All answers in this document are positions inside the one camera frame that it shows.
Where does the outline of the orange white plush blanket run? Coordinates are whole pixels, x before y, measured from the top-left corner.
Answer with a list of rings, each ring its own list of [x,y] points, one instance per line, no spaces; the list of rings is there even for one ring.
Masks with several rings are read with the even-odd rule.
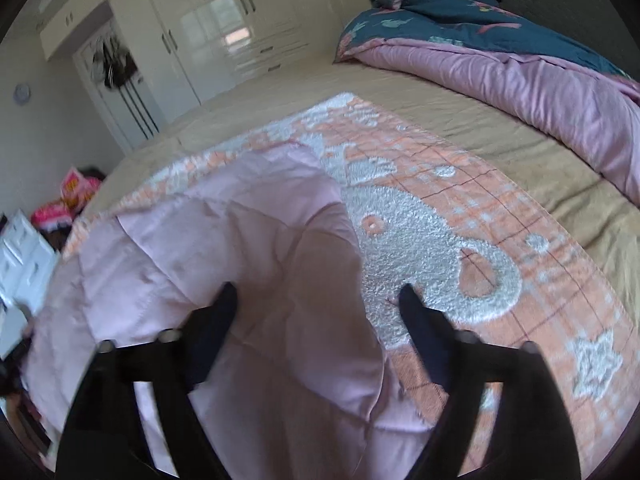
[[[411,283],[426,303],[493,344],[541,345],[594,478],[639,403],[639,335],[597,263],[525,191],[483,159],[351,93],[178,158],[76,223],[64,254],[249,151],[307,145],[338,184],[362,258],[362,299],[422,424],[444,408],[393,305]]]

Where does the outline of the round wall clock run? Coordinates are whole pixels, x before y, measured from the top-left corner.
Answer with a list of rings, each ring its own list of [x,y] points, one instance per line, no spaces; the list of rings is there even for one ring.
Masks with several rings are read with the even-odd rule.
[[[32,97],[32,89],[29,84],[17,84],[13,91],[14,102],[18,106],[24,106],[29,103]]]

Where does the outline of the blue and pink duvet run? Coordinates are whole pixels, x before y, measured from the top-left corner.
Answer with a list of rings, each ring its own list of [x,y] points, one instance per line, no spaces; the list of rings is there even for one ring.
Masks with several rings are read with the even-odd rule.
[[[639,200],[639,84],[578,41],[498,0],[370,0],[337,62],[418,76],[552,136]]]

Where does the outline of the white bedroom door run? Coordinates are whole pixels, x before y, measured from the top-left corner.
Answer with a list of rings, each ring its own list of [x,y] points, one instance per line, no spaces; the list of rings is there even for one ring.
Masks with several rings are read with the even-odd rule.
[[[120,147],[130,153],[158,136],[166,126],[166,119],[139,69],[130,81],[115,91],[107,90],[103,84],[91,80],[91,62],[96,44],[102,37],[111,35],[117,36],[129,50],[114,18],[111,18],[73,54],[73,61],[107,129]]]

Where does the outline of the white drawer dresser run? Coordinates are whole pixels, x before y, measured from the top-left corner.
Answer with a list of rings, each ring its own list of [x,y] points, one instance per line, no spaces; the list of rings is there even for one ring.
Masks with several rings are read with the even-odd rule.
[[[42,308],[48,284],[60,258],[20,211],[1,230],[1,299],[8,307],[26,306],[31,314]]]

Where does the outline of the beige bed sheet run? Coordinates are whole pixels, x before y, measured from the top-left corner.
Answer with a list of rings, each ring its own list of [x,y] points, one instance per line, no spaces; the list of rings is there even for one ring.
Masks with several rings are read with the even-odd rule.
[[[437,84],[359,63],[306,58],[194,108],[127,155],[86,209],[97,214],[177,159],[352,92],[497,167],[564,226],[639,317],[639,211],[561,144]]]

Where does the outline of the pink quilted jacket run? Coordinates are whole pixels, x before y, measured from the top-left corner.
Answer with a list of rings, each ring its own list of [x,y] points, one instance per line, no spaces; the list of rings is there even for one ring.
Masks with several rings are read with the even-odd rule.
[[[246,153],[99,222],[62,261],[24,382],[61,429],[96,345],[145,344],[232,284],[239,307],[190,399],[235,479],[401,479],[430,435],[366,318],[338,184],[308,146]]]

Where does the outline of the dark bags hanging on door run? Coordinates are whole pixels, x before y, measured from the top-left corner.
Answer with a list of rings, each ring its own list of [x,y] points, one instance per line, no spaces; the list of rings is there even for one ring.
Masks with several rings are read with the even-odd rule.
[[[90,76],[107,90],[122,88],[138,72],[130,51],[115,35],[102,37],[93,51]]]

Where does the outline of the white glossy wardrobe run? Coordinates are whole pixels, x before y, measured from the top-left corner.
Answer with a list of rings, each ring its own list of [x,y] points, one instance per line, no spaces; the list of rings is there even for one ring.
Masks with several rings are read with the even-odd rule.
[[[40,34],[53,58],[76,51],[104,18],[174,122],[242,82],[332,50],[368,0],[67,0]]]

